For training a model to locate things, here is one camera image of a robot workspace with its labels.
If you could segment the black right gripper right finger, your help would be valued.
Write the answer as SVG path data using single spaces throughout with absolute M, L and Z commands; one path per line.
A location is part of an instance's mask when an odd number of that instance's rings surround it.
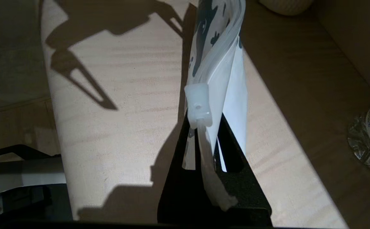
M 216 142 L 216 173 L 237 203 L 222 214 L 229 226 L 272 226 L 272 208 L 227 119 L 222 114 Z

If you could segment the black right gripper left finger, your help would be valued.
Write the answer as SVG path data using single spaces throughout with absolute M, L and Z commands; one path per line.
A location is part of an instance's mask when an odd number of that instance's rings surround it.
M 195 170 L 182 168 L 189 122 L 181 123 L 166 181 L 157 210 L 157 221 L 171 225 L 220 224 L 226 220 L 226 212 L 211 204 L 202 181 L 201 166 Z

